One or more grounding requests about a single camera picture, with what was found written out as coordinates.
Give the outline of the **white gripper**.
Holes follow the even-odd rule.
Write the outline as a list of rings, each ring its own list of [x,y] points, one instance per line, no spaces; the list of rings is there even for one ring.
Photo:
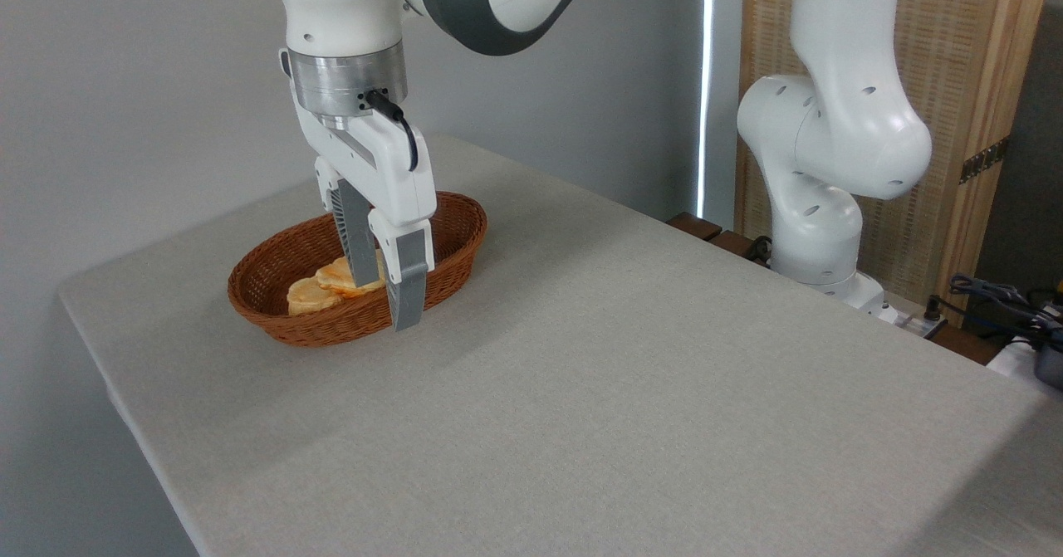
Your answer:
[[[357,92],[355,105],[365,114],[344,129],[327,126],[297,101],[296,114],[319,156],[316,182],[350,274],[358,287],[382,280],[376,238],[392,325],[410,330],[422,319],[435,270],[429,220],[438,204],[428,145],[387,92]]]

